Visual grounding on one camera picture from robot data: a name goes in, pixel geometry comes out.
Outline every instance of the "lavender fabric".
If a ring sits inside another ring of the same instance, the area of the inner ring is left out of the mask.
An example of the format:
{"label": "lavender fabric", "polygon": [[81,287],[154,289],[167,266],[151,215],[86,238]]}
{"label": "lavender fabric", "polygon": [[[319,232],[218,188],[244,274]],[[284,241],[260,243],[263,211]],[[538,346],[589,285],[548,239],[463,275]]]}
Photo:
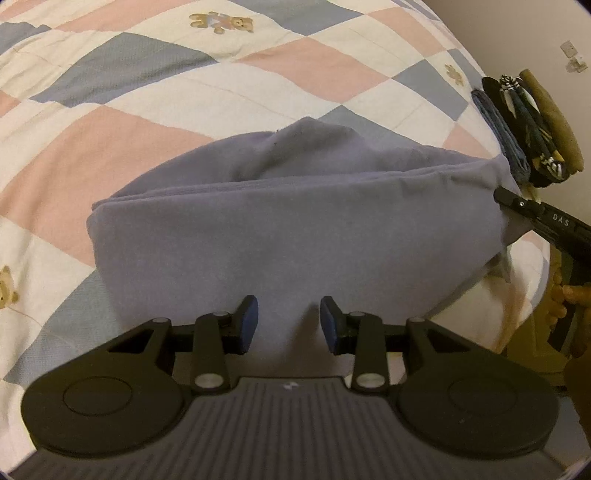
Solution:
{"label": "lavender fabric", "polygon": [[304,118],[174,158],[97,202],[87,226],[122,330],[253,294],[259,325],[248,354],[227,356],[233,374],[346,375],[320,299],[386,323],[436,311],[528,230],[494,202],[500,185],[519,191],[501,155],[371,145]]}

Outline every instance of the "patchwork quilt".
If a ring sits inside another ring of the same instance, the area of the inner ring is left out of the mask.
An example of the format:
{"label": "patchwork quilt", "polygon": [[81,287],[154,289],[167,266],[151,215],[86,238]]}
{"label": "patchwork quilt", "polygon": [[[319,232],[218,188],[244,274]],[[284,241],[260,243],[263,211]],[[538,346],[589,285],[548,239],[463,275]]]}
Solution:
{"label": "patchwork quilt", "polygon": [[[492,158],[470,97],[482,75],[421,0],[1,1],[0,469],[33,450],[27,385],[121,333],[86,232],[93,202],[188,150],[305,116]],[[548,258],[526,234],[435,320],[502,349]]]}

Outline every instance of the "electrical outlet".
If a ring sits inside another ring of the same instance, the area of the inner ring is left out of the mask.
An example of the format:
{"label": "electrical outlet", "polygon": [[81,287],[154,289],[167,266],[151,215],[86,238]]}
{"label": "electrical outlet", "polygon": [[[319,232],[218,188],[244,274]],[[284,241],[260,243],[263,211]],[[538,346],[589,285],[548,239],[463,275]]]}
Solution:
{"label": "electrical outlet", "polygon": [[564,42],[560,46],[560,48],[562,48],[562,51],[568,59],[574,57],[577,53],[579,53],[570,40]]}

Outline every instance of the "ribbed grip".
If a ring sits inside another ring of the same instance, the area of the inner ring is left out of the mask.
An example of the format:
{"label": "ribbed grip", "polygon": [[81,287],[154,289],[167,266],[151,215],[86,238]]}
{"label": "ribbed grip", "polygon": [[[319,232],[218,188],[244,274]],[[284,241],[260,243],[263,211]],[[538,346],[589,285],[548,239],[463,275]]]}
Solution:
{"label": "ribbed grip", "polygon": [[15,480],[551,480],[560,467],[541,452],[505,460],[462,459],[427,445],[380,397],[340,379],[243,378],[230,393],[198,397],[166,436],[107,459],[41,450]]}

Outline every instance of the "blue towel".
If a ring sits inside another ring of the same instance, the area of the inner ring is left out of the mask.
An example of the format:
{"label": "blue towel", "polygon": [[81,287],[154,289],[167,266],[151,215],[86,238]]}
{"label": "blue towel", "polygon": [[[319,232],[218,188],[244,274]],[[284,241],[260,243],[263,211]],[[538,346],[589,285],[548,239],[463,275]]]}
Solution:
{"label": "blue towel", "polygon": [[492,100],[482,90],[472,90],[472,99],[480,114],[494,132],[501,145],[503,155],[509,160],[511,175],[518,184],[527,183],[530,179],[531,167],[517,139],[503,120]]}

